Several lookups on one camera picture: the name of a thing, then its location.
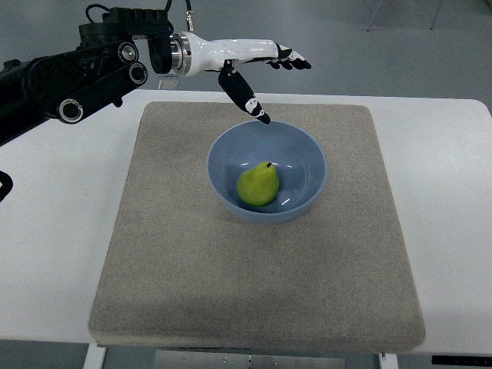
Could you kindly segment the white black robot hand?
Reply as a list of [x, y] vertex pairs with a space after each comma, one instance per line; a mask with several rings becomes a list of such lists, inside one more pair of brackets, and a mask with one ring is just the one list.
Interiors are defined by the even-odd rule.
[[271, 119], [255, 93], [236, 70], [239, 65], [263, 62], [278, 70], [308, 70], [311, 64], [294, 49], [268, 39], [206, 41], [191, 32], [171, 37], [171, 70], [191, 77], [201, 71], [218, 73], [218, 84], [239, 109], [265, 123]]

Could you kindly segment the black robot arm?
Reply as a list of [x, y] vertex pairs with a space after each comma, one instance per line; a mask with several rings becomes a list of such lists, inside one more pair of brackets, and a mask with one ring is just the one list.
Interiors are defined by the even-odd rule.
[[1, 71], [1, 143], [31, 131], [49, 119], [77, 124], [122, 98], [148, 79], [138, 60], [135, 40], [148, 43], [151, 67], [166, 74], [172, 54], [168, 19], [163, 9], [103, 8], [101, 22], [80, 25], [80, 45], [72, 52], [21, 62], [12, 59]]

